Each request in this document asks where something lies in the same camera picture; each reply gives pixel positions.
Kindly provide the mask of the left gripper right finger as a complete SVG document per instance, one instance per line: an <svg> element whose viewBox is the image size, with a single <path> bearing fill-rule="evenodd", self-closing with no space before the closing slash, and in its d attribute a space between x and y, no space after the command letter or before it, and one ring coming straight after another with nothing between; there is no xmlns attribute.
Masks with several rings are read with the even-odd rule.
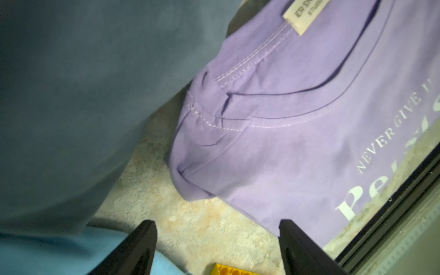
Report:
<svg viewBox="0 0 440 275"><path fill-rule="evenodd" d="M347 275L347 272L293 221L281 220L279 229L278 240L286 274Z"/></svg>

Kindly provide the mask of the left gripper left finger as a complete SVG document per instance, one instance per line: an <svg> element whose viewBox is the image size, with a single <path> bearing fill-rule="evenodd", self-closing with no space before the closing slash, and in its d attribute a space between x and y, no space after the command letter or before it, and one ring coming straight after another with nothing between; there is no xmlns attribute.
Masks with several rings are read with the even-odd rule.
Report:
<svg viewBox="0 0 440 275"><path fill-rule="evenodd" d="M157 239L156 223L142 221L89 275L149 275Z"/></svg>

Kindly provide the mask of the light blue t-shirt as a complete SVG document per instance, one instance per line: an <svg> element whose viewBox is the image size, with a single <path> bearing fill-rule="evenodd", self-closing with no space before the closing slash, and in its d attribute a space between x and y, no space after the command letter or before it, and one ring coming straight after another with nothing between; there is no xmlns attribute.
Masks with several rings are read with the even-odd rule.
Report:
<svg viewBox="0 0 440 275"><path fill-rule="evenodd" d="M129 234L87 227L73 237L1 235L3 275L88 275ZM182 275L171 260L155 250L150 275Z"/></svg>

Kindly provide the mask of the purple t-shirt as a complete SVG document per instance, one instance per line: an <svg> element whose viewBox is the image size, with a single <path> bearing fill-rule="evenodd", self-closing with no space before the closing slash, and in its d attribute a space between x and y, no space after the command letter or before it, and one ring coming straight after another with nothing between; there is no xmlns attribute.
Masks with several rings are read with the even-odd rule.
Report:
<svg viewBox="0 0 440 275"><path fill-rule="evenodd" d="M439 116L438 1L270 1L191 82L168 167L324 247Z"/></svg>

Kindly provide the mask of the grey t-shirt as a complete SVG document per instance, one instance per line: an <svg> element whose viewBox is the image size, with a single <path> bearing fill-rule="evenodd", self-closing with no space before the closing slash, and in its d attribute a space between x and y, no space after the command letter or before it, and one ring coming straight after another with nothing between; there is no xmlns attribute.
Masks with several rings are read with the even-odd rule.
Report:
<svg viewBox="0 0 440 275"><path fill-rule="evenodd" d="M239 1L2 1L1 233L79 234Z"/></svg>

